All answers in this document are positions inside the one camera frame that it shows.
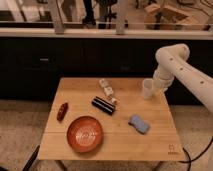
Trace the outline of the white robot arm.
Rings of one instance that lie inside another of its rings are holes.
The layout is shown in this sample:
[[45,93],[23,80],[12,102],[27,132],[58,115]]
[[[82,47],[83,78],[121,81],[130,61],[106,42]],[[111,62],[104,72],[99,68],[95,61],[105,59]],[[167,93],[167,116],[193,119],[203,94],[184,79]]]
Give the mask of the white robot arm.
[[177,78],[211,113],[213,113],[213,78],[189,65],[186,44],[161,47],[156,51],[158,63],[153,74],[154,87],[167,90]]

